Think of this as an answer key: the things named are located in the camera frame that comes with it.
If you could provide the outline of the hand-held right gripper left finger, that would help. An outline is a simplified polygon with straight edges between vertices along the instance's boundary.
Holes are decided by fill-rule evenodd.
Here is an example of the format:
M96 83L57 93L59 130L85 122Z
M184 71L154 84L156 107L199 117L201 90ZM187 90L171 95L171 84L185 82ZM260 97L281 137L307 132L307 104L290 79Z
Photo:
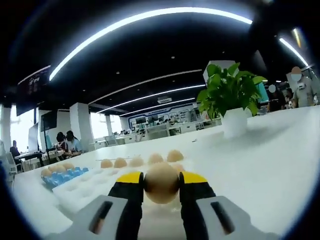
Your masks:
M76 215L69 228L50 240L136 240L143 215L144 174L122 175L108 195L100 195Z

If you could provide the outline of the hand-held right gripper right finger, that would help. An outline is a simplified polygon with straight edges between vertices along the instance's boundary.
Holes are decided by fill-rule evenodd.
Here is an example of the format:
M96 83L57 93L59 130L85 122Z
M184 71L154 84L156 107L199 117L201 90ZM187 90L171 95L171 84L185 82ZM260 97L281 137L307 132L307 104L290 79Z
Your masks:
M189 171L179 173L181 218L188 240L278 240L253 226L250 215L225 196L217 196L208 181Z

